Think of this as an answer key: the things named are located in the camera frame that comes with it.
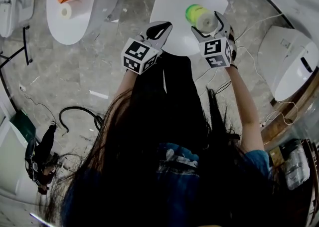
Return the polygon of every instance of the black pants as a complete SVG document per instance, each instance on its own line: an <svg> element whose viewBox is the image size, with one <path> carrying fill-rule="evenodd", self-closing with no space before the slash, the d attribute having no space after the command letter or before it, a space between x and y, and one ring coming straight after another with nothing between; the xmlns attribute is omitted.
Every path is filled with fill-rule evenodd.
<svg viewBox="0 0 319 227"><path fill-rule="evenodd" d="M163 74L167 93L164 90ZM167 119L178 119L174 126L179 129L176 132L179 132L181 139L175 143L192 151L197 150L201 144L196 141L206 138L207 126L192 78L190 59L163 53L156 65L137 77L132 96L152 92L165 94L171 105L171 115Z"/></svg>
<svg viewBox="0 0 319 227"><path fill-rule="evenodd" d="M38 164L44 165L47 162L53 146L55 130L56 125L51 125L45 132L42 142L35 147L34 161L36 161Z"/></svg>

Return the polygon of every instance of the person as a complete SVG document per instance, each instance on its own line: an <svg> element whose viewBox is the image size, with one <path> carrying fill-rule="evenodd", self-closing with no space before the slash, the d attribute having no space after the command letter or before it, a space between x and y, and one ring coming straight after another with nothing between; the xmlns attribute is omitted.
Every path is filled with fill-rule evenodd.
<svg viewBox="0 0 319 227"><path fill-rule="evenodd" d="M53 147L55 131L56 124L52 123L39 145L36 145L35 141L33 141L33 145L30 143L30 146L32 147L32 157L30 157L30 159L26 158L29 177L37 184L38 192L41 195L47 194L47 185L52 182L52 179L55 176L54 164L47 165Z"/></svg>
<svg viewBox="0 0 319 227"><path fill-rule="evenodd" d="M240 144L230 139L227 111L220 113L209 89L205 116L188 57L165 52L142 75L127 70L92 150L65 179L62 201L51 192L46 221L64 227L280 225L256 106L237 67L226 72L242 123Z"/></svg>

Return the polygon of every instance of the tape roll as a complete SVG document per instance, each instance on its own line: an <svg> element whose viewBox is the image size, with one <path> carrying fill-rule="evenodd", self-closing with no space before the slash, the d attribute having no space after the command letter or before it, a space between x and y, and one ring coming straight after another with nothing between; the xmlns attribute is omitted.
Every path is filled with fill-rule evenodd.
<svg viewBox="0 0 319 227"><path fill-rule="evenodd" d="M202 33L212 33L218 27L218 19L215 14L198 4L187 8L186 19Z"/></svg>
<svg viewBox="0 0 319 227"><path fill-rule="evenodd" d="M73 0L62 3L60 5L60 16L64 19L71 19L85 12L85 8L81 1Z"/></svg>

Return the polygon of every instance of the marble floor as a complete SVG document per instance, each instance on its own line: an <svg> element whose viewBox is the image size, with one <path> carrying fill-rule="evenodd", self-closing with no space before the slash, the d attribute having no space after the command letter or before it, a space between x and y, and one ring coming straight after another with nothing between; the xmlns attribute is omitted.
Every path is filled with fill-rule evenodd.
<svg viewBox="0 0 319 227"><path fill-rule="evenodd" d="M8 89L19 109L23 109L37 128L41 139L52 121L52 116L42 106L34 106L20 84L26 88L27 96L36 103L45 104L54 114L59 125L59 112L68 106L83 106L103 116L112 101L124 69L120 53L129 37L135 36L139 28L148 23L155 0L119 0L117 13L119 22L104 22L101 27L86 35L74 45L58 43L50 34L46 20L46 0L35 0L34 14L28 21L28 51L33 63L26 66L24 55L15 57L3 69ZM229 0L226 18L235 30L237 38L246 28L258 20L278 14L266 0ZM271 25L287 26L281 18L269 19L254 26L240 40L237 46L245 46L256 58L260 43ZM10 55L22 46L22 30L17 29L10 38L1 40L5 55ZM204 109L207 108L205 87L217 89L228 80L224 70L208 71L205 62L192 56L193 78ZM253 60L241 48L236 64L258 107L260 120L272 112L271 92L267 84L256 74ZM90 94L95 91L108 96L103 99ZM235 131L241 133L237 106L230 86L218 95L221 109L228 107L228 117ZM63 114L63 121L70 132L59 125L53 151L57 153L85 153L95 140L97 130L90 115L81 111Z"/></svg>

